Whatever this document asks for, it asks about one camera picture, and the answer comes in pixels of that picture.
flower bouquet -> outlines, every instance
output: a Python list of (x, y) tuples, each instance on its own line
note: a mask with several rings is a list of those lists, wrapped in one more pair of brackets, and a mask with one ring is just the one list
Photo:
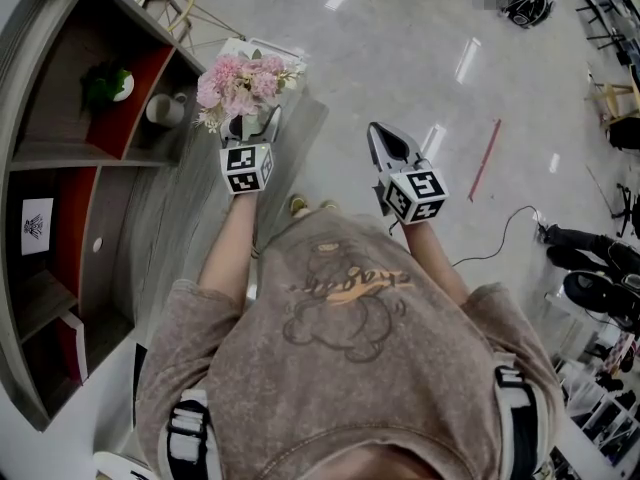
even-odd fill
[(259, 131), (259, 116), (277, 105), (282, 90), (296, 87), (299, 75), (278, 55), (262, 56), (260, 50), (251, 59), (242, 52), (221, 55), (198, 79), (197, 101), (202, 109), (197, 122), (213, 133), (225, 120), (241, 119), (246, 140), (250, 131)]

brown t-shirt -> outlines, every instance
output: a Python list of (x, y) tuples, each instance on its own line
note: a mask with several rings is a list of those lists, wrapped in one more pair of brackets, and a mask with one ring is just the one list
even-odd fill
[(220, 293), (174, 285), (137, 401), (154, 469), (172, 406), (198, 383), (226, 480), (299, 478), (366, 444), (408, 449), (445, 480), (495, 480), (495, 350), (542, 388), (553, 436), (553, 368), (503, 286), (459, 307), (377, 225), (331, 210), (275, 237), (259, 272), (242, 315)]

green plant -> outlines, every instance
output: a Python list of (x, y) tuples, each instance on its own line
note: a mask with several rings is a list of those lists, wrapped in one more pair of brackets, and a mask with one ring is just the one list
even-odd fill
[(100, 112), (116, 94), (124, 89), (124, 80), (131, 74), (117, 64), (103, 62), (92, 66), (80, 79), (82, 83), (82, 109)]

red shelf panel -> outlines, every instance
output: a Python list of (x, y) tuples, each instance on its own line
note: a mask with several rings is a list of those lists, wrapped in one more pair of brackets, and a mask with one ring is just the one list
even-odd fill
[(137, 52), (124, 64), (133, 75), (133, 92), (126, 100), (93, 116), (86, 138), (88, 143), (116, 158), (124, 158), (151, 92), (173, 52), (172, 46), (160, 46)]
[(53, 255), (49, 270), (78, 297), (82, 241), (97, 167), (60, 169), (57, 173), (57, 211), (53, 222)]

red stick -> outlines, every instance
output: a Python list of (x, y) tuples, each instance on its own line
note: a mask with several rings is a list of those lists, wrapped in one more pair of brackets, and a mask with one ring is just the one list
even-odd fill
[(484, 153), (484, 158), (482, 159), (482, 163), (480, 164), (480, 169), (478, 170), (478, 174), (476, 174), (476, 180), (473, 182), (473, 186), (471, 187), (471, 192), (469, 192), (469, 201), (473, 203), (473, 194), (476, 192), (476, 188), (478, 188), (478, 183), (480, 182), (480, 177), (484, 171), (485, 166), (487, 165), (487, 160), (489, 160), (489, 155), (491, 154), (491, 150), (493, 149), (493, 144), (496, 141), (496, 137), (498, 136), (498, 131), (500, 130), (500, 125), (502, 124), (502, 119), (498, 119), (496, 123), (496, 127), (493, 130), (493, 135), (491, 136), (491, 140), (489, 141), (489, 145), (487, 146), (487, 151)]

